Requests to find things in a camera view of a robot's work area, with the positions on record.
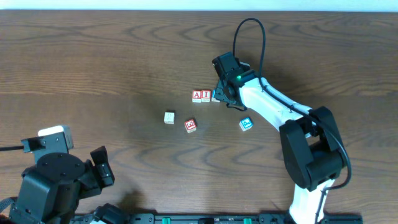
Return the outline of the blue letter P block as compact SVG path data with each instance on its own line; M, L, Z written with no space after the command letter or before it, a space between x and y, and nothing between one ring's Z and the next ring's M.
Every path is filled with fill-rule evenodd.
M253 127L253 123L251 119L247 117L239 122L239 127L242 129L242 131L247 131Z

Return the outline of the plain cream wooden block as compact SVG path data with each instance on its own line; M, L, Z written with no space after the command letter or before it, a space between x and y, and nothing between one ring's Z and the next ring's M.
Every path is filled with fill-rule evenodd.
M174 121L175 121L175 113L166 111L164 114L164 123L165 124L174 124Z

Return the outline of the red letter C block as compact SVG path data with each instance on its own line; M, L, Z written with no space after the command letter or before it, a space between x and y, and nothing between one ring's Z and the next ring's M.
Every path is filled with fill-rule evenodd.
M190 119L184 122L185 129L187 133L192 133L197 130L197 124L194 119Z

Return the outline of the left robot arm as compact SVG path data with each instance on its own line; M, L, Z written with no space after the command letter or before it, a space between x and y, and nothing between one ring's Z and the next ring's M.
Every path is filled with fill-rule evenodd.
M22 173L19 195L1 201L1 210L10 210L1 223L127 223L129 216L108 203L91 214L75 213L80 200L114 184L106 148L90 155L85 162L63 152L42 156Z

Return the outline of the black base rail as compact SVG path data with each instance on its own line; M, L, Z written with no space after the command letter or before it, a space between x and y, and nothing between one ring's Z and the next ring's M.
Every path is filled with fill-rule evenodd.
M70 224L114 223L94 218L93 214L77 216ZM288 214L262 213L259 215L154 215L151 213L132 214L126 221L130 224L284 224L295 223ZM325 215L318 223L362 224L360 215Z

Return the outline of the red letter A block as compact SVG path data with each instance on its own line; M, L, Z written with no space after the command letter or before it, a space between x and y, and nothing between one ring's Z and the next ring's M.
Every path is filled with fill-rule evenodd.
M201 103L201 90L192 91L192 101L194 103Z

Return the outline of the red letter I block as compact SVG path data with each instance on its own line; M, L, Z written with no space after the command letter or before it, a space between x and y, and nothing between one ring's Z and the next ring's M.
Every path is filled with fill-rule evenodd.
M208 103L211 101L211 90L202 90L201 91L201 102L202 103Z

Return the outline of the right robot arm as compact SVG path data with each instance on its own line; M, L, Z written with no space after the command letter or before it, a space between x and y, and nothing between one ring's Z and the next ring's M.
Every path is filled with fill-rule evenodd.
M219 80L213 93L229 108L252 109L278 130L285 168L295 183L286 223L359 223L349 215L325 214L326 196L351 167L333 114L301 105L273 88L231 52L213 59Z

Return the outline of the blue number 2 block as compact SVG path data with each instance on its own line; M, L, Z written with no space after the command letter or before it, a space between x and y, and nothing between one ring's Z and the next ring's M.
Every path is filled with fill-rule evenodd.
M218 100L218 99L215 98L215 91L216 91L216 90L213 90L213 91L212 91L211 101L219 103L220 100Z

